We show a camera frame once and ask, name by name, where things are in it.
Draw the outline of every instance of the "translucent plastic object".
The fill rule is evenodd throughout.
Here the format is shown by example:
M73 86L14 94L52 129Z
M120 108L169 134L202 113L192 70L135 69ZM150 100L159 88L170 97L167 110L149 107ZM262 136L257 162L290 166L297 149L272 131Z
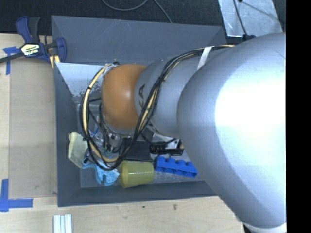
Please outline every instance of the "translucent plastic object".
M150 162L123 161L120 165L120 183L123 188L147 184L154 180L155 170Z
M68 158L76 164L76 166L82 168L82 161L87 150L87 142L84 141L83 137L77 132L69 133L69 141Z

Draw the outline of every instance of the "clamp label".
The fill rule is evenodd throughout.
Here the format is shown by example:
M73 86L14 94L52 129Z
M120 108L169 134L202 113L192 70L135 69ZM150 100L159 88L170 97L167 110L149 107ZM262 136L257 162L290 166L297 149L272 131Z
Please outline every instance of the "clamp label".
M39 54L40 46L38 44L26 44L20 48L25 56L32 56Z

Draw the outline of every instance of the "blue cloth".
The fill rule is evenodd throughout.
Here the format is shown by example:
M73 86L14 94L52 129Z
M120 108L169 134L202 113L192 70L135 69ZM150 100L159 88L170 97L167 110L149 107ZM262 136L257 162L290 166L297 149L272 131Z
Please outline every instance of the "blue cloth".
M104 181L105 186L112 185L118 178L119 173L116 170L104 171L94 163L83 163L82 169L93 168L95 170L95 177L98 184L102 184Z

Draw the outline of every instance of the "clamp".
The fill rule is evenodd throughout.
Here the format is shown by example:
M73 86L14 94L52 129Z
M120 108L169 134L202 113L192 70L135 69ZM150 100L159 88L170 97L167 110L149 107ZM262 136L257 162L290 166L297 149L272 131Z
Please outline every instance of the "clamp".
M0 59L0 63L14 60L19 57L35 58L51 63L51 55L48 53L48 49L56 47L58 49L60 62L65 61L67 55L65 39L61 37L57 38L55 42L50 44L41 43L37 34L39 20L39 17L23 16L16 21L15 26L17 32L23 37L25 44L19 48L19 53Z

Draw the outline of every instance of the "white tape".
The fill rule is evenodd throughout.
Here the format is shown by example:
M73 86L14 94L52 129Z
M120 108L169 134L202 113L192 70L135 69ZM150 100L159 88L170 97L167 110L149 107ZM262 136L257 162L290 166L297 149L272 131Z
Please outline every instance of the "white tape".
M201 59L200 59L199 64L198 64L197 70L199 70L205 64L206 59L208 58L209 52L212 49L212 47L213 46L204 48Z

